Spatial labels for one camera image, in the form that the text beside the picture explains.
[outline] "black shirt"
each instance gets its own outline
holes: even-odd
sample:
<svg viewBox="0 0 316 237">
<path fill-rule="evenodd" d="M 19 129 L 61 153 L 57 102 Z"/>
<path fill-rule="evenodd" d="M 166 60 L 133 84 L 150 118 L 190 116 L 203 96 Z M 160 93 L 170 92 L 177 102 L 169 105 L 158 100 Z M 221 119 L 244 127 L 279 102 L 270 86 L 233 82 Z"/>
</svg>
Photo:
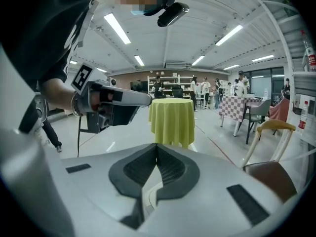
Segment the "black shirt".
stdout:
<svg viewBox="0 0 316 237">
<path fill-rule="evenodd" d="M 92 0 L 14 0 L 21 11 L 6 9 L 1 43 L 20 76 L 35 90 L 37 83 L 67 79 L 67 67 Z M 33 101 L 20 130 L 28 133 L 38 115 Z"/>
<path fill-rule="evenodd" d="M 155 87 L 155 97 L 160 97 L 163 95 L 163 92 L 162 91 L 159 91 L 159 88 L 164 88 L 164 85 L 163 85 L 163 82 L 160 81 L 160 82 L 156 82 L 154 83 L 154 87 Z"/>
<path fill-rule="evenodd" d="M 287 99 L 290 99 L 290 93 L 286 93 L 287 91 L 291 91 L 290 85 L 289 86 L 284 85 L 282 90 L 283 90 L 284 97 L 287 98 Z"/>
</svg>

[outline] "black rubber pad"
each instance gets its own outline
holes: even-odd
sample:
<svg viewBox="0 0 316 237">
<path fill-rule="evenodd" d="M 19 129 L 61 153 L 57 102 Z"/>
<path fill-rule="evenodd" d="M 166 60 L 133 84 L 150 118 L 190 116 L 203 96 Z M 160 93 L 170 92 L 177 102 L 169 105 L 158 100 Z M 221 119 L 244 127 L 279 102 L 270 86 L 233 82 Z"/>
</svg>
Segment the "black rubber pad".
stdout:
<svg viewBox="0 0 316 237">
<path fill-rule="evenodd" d="M 71 174 L 71 173 L 85 170 L 85 169 L 90 168 L 90 167 L 91 166 L 89 164 L 82 164 L 82 165 L 78 165 L 78 166 L 68 167 L 68 168 L 66 168 L 66 170 L 69 174 Z"/>
<path fill-rule="evenodd" d="M 252 226 L 269 217 L 269 213 L 241 185 L 227 188 Z"/>
</svg>

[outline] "red bottle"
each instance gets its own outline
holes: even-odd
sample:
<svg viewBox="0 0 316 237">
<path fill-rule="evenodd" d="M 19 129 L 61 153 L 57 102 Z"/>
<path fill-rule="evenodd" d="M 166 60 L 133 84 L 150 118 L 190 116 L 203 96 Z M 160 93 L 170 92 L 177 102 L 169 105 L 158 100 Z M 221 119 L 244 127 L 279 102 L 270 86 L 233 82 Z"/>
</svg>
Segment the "red bottle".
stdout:
<svg viewBox="0 0 316 237">
<path fill-rule="evenodd" d="M 308 56 L 308 62 L 310 64 L 310 70 L 313 72 L 316 72 L 316 56 L 315 56 L 315 52 L 313 49 L 313 45 L 310 42 L 310 40 L 309 40 L 308 36 L 306 35 L 306 33 L 304 32 L 304 30 L 301 30 L 301 32 L 302 32 L 304 46 L 306 48 L 306 53 Z"/>
</svg>

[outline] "bottle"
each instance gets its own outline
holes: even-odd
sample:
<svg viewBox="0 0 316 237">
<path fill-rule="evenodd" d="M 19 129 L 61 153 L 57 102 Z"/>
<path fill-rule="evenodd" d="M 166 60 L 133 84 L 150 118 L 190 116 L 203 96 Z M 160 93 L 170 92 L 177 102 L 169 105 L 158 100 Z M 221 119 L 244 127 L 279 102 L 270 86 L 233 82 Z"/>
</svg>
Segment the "bottle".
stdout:
<svg viewBox="0 0 316 237">
<path fill-rule="evenodd" d="M 306 49 L 306 54 L 308 57 L 308 62 L 310 64 L 310 70 L 313 72 L 316 72 L 316 56 L 315 56 L 315 52 L 313 49 L 313 45 L 310 42 L 310 40 L 309 40 L 308 36 L 306 35 L 306 33 L 304 32 L 304 30 L 301 30 L 301 32 L 302 32 L 304 46 Z"/>
<path fill-rule="evenodd" d="M 300 128 L 300 133 L 301 134 L 303 133 L 303 131 L 305 129 L 305 126 L 306 126 L 307 113 L 308 113 L 308 101 L 305 101 L 304 107 L 302 109 L 300 124 L 298 126 Z"/>
</svg>

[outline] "checkered tablecloth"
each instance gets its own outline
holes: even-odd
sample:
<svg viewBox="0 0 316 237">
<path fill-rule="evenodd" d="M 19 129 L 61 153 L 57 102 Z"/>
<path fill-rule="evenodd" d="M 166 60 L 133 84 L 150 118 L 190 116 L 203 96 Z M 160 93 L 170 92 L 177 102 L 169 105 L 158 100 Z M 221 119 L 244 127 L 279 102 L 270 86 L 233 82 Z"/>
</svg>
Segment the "checkered tablecloth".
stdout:
<svg viewBox="0 0 316 237">
<path fill-rule="evenodd" d="M 223 100 L 219 106 L 219 115 L 229 116 L 234 120 L 242 122 L 244 108 L 247 103 L 259 104 L 262 99 L 243 98 L 235 96 L 223 96 Z"/>
</svg>

